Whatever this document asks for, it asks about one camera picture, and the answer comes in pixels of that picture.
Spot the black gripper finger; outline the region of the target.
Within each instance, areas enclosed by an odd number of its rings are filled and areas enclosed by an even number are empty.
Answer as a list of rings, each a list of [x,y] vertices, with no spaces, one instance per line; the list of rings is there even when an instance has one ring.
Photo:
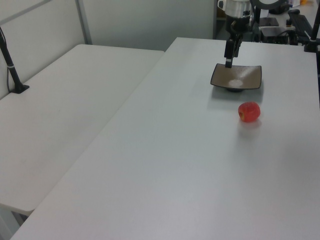
[[[238,57],[241,44],[242,44],[242,37],[238,37],[234,42],[234,50],[233,50],[234,58]]]
[[[226,68],[232,68],[234,51],[235,51],[235,42],[232,39],[228,39],[226,41],[225,51],[224,51]]]

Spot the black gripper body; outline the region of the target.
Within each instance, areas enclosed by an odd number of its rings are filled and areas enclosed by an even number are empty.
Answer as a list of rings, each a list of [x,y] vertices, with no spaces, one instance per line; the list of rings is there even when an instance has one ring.
[[[229,33],[229,39],[236,40],[242,37],[248,31],[250,16],[246,17],[232,17],[226,16],[226,31]]]

